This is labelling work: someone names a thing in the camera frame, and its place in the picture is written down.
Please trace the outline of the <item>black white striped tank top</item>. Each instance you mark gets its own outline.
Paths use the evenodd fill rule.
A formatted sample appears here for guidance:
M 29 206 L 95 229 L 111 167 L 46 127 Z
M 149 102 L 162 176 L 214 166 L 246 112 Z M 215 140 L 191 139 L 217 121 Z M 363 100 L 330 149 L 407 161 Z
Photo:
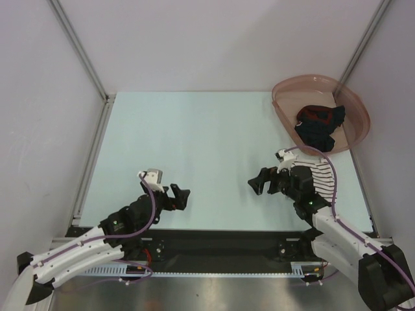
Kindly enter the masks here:
M 333 193 L 335 190 L 335 180 L 330 164 L 325 159 L 300 159 L 296 160 L 292 164 L 291 168 L 295 166 L 305 166 L 310 168 L 316 192 L 329 203 L 332 203 Z

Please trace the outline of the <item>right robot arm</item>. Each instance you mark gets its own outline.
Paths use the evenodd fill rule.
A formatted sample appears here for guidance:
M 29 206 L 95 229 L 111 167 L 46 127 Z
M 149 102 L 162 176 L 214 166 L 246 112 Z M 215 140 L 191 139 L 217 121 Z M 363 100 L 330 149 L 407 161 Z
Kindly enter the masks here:
M 370 310 L 390 310 L 414 298 L 414 281 L 402 250 L 388 246 L 342 221 L 332 211 L 335 179 L 328 164 L 296 162 L 290 168 L 262 168 L 248 180 L 260 195 L 282 193 L 311 229 L 299 243 L 300 255 L 332 264 L 357 285 Z

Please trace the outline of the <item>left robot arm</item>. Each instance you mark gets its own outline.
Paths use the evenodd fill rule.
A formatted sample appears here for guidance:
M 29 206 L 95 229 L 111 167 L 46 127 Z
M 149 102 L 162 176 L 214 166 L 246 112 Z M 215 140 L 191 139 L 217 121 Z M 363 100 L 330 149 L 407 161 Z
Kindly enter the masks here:
M 144 194 L 102 220 L 78 238 L 41 255 L 17 257 L 18 272 L 30 284 L 17 297 L 32 305 L 49 297 L 66 281 L 94 266 L 113 260 L 135 260 L 143 251 L 141 234 L 160 220 L 162 211 L 182 211 L 191 194 L 172 183 L 168 187 L 141 182 Z

